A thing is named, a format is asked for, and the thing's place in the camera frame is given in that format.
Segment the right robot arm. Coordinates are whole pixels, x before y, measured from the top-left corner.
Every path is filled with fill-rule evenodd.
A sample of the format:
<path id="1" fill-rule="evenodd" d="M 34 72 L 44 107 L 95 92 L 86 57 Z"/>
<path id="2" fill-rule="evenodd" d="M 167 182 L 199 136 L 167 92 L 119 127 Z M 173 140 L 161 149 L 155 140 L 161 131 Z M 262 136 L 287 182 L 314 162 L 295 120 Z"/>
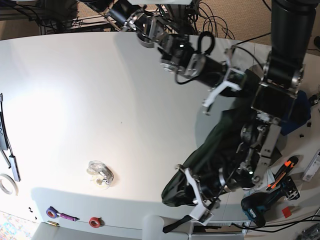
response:
<path id="1" fill-rule="evenodd" d="M 234 66 L 235 46 L 225 50 L 225 60 L 218 62 L 210 55 L 216 38 L 209 31 L 201 32 L 196 48 L 192 47 L 188 33 L 192 26 L 183 18 L 170 19 L 162 10 L 153 13 L 146 6 L 133 5 L 127 0 L 84 0 L 83 4 L 102 15 L 118 31 L 133 31 L 146 48 L 158 46 L 160 64 L 174 73 L 178 85 L 197 81 L 210 88 L 202 105 L 208 111 L 217 96 L 247 98 L 246 73 Z"/>

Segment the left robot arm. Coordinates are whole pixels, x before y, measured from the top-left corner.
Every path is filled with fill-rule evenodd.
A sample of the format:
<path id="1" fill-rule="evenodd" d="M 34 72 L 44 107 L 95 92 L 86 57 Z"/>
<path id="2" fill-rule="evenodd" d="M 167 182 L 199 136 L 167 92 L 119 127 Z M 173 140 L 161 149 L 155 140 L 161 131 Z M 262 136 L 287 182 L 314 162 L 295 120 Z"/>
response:
<path id="1" fill-rule="evenodd" d="M 162 201 L 173 207 L 193 206 L 190 214 L 164 227 L 168 233 L 196 220 L 206 225 L 220 196 L 238 188 L 262 184 L 270 164 L 278 159 L 279 135 L 306 121 L 310 107 L 300 97 L 304 57 L 316 17 L 317 0 L 274 0 L 271 7 L 271 44 L 263 74 L 239 74 L 242 84 L 232 88 L 236 71 L 218 67 L 221 77 L 207 107 L 217 95 L 238 94 L 245 103 L 224 111 L 205 142 L 187 160 L 162 192 Z"/>

